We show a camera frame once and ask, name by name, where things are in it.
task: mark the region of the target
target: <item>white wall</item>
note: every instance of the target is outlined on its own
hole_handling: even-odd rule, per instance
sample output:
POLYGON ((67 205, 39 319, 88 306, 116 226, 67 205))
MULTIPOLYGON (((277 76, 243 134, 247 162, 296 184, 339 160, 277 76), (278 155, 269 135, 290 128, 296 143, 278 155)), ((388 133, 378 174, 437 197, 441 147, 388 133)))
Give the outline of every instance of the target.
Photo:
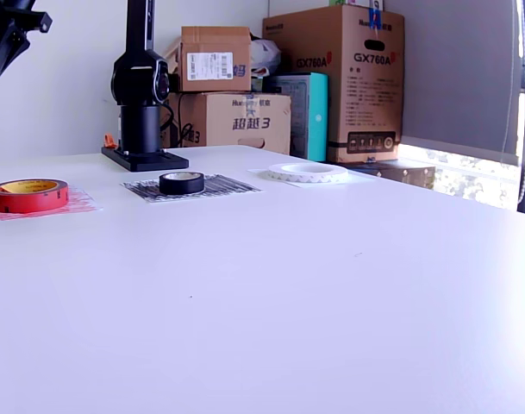
MULTIPOLYGON (((37 0, 53 18, 49 34, 0 78, 0 160, 98 152, 116 134, 110 92, 126 39, 127 0, 37 0)), ((181 26, 249 26, 260 35, 268 0, 157 0, 155 50, 163 53, 181 26)))
POLYGON ((270 16, 329 6, 329 0, 269 0, 270 16))

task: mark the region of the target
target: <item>orange object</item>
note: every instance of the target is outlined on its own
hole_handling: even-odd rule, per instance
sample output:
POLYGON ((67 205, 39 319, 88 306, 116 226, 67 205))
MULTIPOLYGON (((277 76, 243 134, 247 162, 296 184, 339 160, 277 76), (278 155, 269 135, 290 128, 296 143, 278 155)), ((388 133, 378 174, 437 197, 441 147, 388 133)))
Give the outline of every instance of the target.
POLYGON ((118 145, 115 144, 112 134, 105 134, 105 147, 109 149, 117 149, 118 145))

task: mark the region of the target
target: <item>black stand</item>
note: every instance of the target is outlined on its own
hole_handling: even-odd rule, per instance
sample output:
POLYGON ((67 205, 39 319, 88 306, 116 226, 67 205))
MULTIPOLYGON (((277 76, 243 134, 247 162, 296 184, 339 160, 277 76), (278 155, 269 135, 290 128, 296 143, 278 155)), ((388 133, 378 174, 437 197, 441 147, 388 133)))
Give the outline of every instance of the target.
POLYGON ((102 148, 101 152, 132 173, 178 170, 190 166, 190 162, 185 158, 163 152, 125 155, 119 149, 108 148, 102 148))

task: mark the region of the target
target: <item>printed logo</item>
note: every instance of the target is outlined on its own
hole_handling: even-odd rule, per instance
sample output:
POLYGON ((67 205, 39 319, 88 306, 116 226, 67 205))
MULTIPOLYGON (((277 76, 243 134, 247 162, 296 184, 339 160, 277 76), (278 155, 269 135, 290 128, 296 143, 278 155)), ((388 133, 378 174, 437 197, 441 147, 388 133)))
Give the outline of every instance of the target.
POLYGON ((397 61, 397 54, 392 52, 391 56, 379 56, 377 54, 356 53, 354 60, 359 63, 390 66, 397 61))
POLYGON ((333 61, 333 54, 331 52, 327 53, 325 58, 307 58, 307 59, 298 59, 297 67, 300 69, 310 69, 314 67, 328 67, 333 61))
POLYGON ((266 30, 280 30, 284 27, 283 23, 274 24, 273 26, 266 26, 266 30))

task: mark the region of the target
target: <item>brown cardboard box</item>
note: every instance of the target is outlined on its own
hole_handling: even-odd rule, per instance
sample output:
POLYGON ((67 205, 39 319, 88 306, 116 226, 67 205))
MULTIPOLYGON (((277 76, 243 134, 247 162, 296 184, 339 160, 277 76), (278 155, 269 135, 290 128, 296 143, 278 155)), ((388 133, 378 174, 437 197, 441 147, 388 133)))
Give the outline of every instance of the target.
MULTIPOLYGON (((291 98, 275 94, 196 93, 171 94, 167 103, 174 111, 174 123, 163 131, 163 147, 178 144, 178 120, 191 131, 185 147, 248 145, 274 153, 289 154, 291 148, 291 98)), ((161 109, 161 125, 170 117, 161 109)))
POLYGON ((249 28, 182 28, 180 90, 250 91, 249 28))
POLYGON ((264 38, 281 48, 284 69, 329 76, 328 160, 394 160, 402 137, 404 19, 333 6, 270 17, 264 38))

